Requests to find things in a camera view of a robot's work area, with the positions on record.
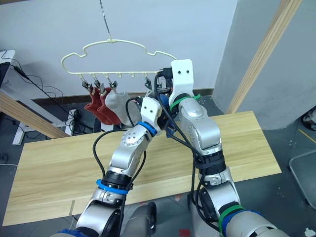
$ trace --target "white bracket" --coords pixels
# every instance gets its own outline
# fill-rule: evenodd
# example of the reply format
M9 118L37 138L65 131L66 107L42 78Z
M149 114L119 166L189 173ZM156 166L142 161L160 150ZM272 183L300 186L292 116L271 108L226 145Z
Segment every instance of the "white bracket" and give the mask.
M160 117L161 112L162 107L156 99L150 97L143 98L142 109L140 111L142 121L153 126L157 130L157 135L161 133L161 129L157 124L157 119Z
M172 105L175 98L181 94L193 97L193 66L190 59L174 60L171 62L173 91L169 97Z

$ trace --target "baseboard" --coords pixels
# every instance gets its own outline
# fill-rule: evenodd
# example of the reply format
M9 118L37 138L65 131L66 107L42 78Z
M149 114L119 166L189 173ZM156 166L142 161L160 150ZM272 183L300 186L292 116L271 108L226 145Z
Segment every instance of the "baseboard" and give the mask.
M204 89L194 89L193 92L195 94L200 95L212 95L213 94L213 88L204 88ZM145 92L131 92L129 93L129 96L131 98L137 97L137 96L145 96ZM64 96L64 97L56 97L54 98L56 102L59 104L77 104L77 103L88 103L91 102L91 98L89 95L76 95L76 96ZM38 105L54 105L55 103L49 99L49 98L40 98L40 99L33 99L35 103Z

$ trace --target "sock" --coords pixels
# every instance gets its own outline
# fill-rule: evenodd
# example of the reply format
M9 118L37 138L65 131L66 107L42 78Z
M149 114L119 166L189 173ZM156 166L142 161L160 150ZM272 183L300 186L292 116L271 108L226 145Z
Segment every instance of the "sock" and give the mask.
M130 99L130 97L126 92L114 93L114 91L111 91L105 99L105 104L118 116L123 124L131 126L125 109L125 104L128 99ZM134 125L142 120L139 109L133 101L128 103L128 112Z
M97 109L97 112L99 112L102 115L104 115L105 117L107 117L108 120L112 122L112 124L119 125L121 123L121 121L119 120L117 115L112 110L110 110L107 107L107 105L105 104L105 100L111 91L112 91L112 89L107 87L107 88L105 88L104 93L100 94L100 100L101 100L102 105Z
M105 125L112 125L113 123L111 123L111 121L109 121L104 115L97 111L97 109L102 106L99 88L94 87L93 91L90 92L90 97L92 102L87 104L84 109L93 113L101 123L104 123Z

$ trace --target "red sock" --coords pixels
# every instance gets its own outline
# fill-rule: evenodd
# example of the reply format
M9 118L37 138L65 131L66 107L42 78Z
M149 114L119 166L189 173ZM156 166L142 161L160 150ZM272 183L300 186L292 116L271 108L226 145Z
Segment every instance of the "red sock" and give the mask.
M104 92L103 96L100 95L100 100L101 100L102 105L97 109L97 111L100 114L106 116L108 120L112 122L112 124L119 125L120 120L118 116L105 105L105 98L107 97L107 95L110 93L111 90L112 90L111 88L107 87L105 88L106 92Z
M90 97L92 102L87 104L84 109L90 111L93 113L100 122L106 124L106 125L112 125L113 123L108 120L107 117L105 117L103 114L99 113L97 109L102 106L102 102L100 100L100 91L98 88L94 87L93 91L90 93Z

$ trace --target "green ring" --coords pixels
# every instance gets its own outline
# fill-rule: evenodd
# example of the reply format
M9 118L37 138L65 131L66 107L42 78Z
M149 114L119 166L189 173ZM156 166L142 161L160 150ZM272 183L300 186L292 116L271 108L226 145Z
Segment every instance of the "green ring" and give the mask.
M223 219L229 214L231 213L232 211L235 211L237 209L243 209L244 208L240 205L235 205L235 206L231 206L229 208L227 208L225 211L223 211L223 213L221 214L221 216L219 217L219 220L218 220L218 228L219 228L219 232L223 235L223 230L222 230L222 222L223 222Z
M194 99L198 100L199 98L201 97L201 95L195 95L193 96ZM186 96L186 97L183 97L175 102L173 102L171 105L170 105L170 111L172 111L173 107L175 107L176 105L178 105L181 101L183 101L184 99L187 99L187 98L191 98L190 96Z

